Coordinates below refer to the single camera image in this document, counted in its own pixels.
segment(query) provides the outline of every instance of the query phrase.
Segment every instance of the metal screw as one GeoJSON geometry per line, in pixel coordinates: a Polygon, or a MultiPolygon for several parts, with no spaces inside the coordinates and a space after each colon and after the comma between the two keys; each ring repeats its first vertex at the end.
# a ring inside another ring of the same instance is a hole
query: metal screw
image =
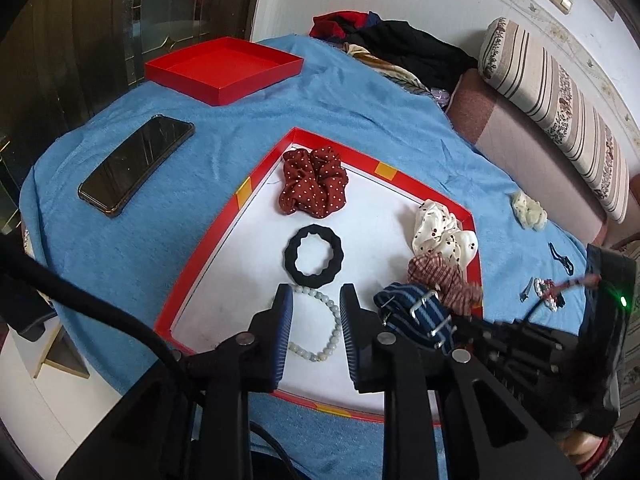
{"type": "Polygon", "coordinates": [[[250,345],[255,341],[255,335],[251,332],[241,332],[236,336],[236,343],[242,346],[250,345]]]}
{"type": "Polygon", "coordinates": [[[381,345],[392,345],[396,342],[396,335],[391,332],[380,332],[378,334],[378,342],[381,345]]]}
{"type": "Polygon", "coordinates": [[[464,348],[456,348],[453,352],[451,352],[451,357],[457,363],[468,363],[471,361],[471,354],[466,351],[464,348]]]}

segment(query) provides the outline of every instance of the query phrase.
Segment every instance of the white wall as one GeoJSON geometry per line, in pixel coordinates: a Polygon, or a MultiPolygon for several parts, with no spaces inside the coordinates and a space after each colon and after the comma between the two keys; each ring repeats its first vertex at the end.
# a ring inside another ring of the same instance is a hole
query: white wall
{"type": "Polygon", "coordinates": [[[476,56],[495,18],[506,16],[523,25],[528,20],[546,35],[545,46],[617,131],[631,174],[639,173],[640,135],[633,119],[640,120],[640,50],[619,16],[610,22],[592,0],[573,1],[572,12],[565,16],[548,0],[258,0],[252,40],[308,34],[313,16],[334,10],[373,10],[383,19],[407,20],[476,56]],[[575,39],[566,38],[554,20],[575,39]],[[615,94],[610,83],[618,97],[610,95],[615,94]],[[631,112],[626,121],[625,104],[631,112]]]}

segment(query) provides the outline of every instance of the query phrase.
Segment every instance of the red box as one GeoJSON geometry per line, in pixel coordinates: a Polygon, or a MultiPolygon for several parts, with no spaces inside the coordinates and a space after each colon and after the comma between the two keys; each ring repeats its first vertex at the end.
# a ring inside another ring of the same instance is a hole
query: red box
{"type": "Polygon", "coordinates": [[[145,64],[145,76],[203,101],[228,105],[298,75],[304,60],[288,52],[237,38],[205,41],[145,64]]]}

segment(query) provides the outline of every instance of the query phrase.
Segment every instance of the black bracelet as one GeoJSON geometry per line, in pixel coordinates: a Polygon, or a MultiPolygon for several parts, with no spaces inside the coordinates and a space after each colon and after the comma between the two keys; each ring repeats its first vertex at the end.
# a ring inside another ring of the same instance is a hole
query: black bracelet
{"type": "Polygon", "coordinates": [[[303,227],[298,231],[289,243],[287,248],[284,249],[284,268],[291,276],[291,279],[301,286],[308,286],[309,288],[320,288],[327,283],[331,283],[335,275],[340,272],[342,267],[342,260],[344,259],[344,253],[342,252],[342,243],[340,238],[331,231],[328,227],[323,227],[317,224],[311,224],[303,227]],[[302,238],[306,238],[310,234],[318,235],[325,242],[331,245],[334,252],[329,264],[320,274],[303,274],[296,268],[296,260],[298,259],[298,248],[302,238]]]}

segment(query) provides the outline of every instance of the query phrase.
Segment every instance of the smartphone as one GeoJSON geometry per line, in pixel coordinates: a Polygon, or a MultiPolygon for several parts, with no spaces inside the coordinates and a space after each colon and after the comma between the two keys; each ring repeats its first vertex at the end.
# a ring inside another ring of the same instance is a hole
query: smartphone
{"type": "Polygon", "coordinates": [[[149,175],[194,131],[193,123],[151,117],[80,184],[78,196],[109,217],[119,215],[149,175]]]}

